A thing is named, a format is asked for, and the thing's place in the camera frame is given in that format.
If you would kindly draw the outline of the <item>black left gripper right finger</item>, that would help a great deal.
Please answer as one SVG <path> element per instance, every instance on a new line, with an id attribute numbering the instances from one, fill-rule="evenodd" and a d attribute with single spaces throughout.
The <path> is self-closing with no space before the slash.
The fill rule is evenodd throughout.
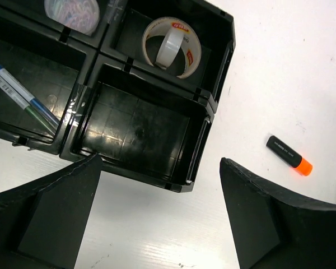
<path id="1" fill-rule="evenodd" d="M 336 268 L 336 205 L 220 162 L 240 268 Z"/>

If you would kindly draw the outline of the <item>clear paper clip jar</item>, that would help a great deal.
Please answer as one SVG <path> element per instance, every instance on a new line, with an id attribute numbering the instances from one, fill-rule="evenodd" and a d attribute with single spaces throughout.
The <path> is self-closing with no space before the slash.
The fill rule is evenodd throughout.
<path id="1" fill-rule="evenodd" d="M 44 9 L 48 18 L 85 35 L 96 30 L 100 19 L 96 0 L 44 1 Z"/>

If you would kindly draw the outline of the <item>small clear tape roll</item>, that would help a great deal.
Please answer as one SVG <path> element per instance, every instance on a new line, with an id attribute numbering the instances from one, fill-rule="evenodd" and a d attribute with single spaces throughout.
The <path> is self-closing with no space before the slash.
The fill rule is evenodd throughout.
<path id="1" fill-rule="evenodd" d="M 162 69 L 171 66 L 176 58 L 184 38 L 184 25 L 172 23 L 157 53 L 155 64 Z"/>

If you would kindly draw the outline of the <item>green ballpoint pen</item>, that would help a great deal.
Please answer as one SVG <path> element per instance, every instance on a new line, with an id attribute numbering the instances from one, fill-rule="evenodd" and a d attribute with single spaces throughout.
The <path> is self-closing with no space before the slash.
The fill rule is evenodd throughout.
<path id="1" fill-rule="evenodd" d="M 10 86 L 0 76 L 0 89 L 4 91 L 22 110 L 24 110 L 29 116 L 39 122 L 45 129 L 51 134 L 55 135 L 54 127 L 39 114 L 12 86 Z"/>

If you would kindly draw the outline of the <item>large brown tape roll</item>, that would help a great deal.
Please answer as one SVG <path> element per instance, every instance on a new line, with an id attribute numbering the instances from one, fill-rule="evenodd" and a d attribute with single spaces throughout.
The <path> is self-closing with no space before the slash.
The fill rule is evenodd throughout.
<path id="1" fill-rule="evenodd" d="M 142 52 L 145 61 L 154 66 L 156 57 L 153 61 L 150 60 L 148 56 L 147 41 L 151 38 L 161 36 L 165 37 L 172 23 L 181 23 L 184 25 L 184 38 L 180 47 L 180 51 L 184 55 L 184 71 L 182 74 L 178 75 L 178 78 L 188 78 L 191 76 L 199 66 L 200 59 L 202 56 L 202 47 L 198 38 L 198 35 L 195 33 L 193 28 L 189 26 L 186 22 L 175 18 L 175 17 L 160 17 L 152 21 L 145 29 L 142 36 Z"/>

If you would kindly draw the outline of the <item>orange highlighter marker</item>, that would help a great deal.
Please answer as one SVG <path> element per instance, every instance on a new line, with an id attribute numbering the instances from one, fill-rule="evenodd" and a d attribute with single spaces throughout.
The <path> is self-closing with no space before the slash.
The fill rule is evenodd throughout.
<path id="1" fill-rule="evenodd" d="M 313 166 L 278 137 L 271 135 L 267 140 L 266 147 L 299 174 L 308 176 L 312 172 Z"/>

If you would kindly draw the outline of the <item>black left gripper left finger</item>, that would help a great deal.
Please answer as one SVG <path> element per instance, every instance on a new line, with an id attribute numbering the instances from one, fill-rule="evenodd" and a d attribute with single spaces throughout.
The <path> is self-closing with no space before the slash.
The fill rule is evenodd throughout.
<path id="1" fill-rule="evenodd" d="M 92 155 L 0 193 L 0 268 L 74 268 L 100 179 Z"/>

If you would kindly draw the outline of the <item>blue ballpoint pen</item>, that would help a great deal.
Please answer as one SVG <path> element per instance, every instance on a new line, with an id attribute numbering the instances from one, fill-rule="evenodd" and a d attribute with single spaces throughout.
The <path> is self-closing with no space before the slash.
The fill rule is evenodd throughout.
<path id="1" fill-rule="evenodd" d="M 57 117 L 1 65 L 0 77 L 3 78 L 7 84 L 12 86 L 13 89 L 16 90 L 31 106 L 33 106 L 51 126 L 55 129 L 58 128 L 59 120 Z"/>

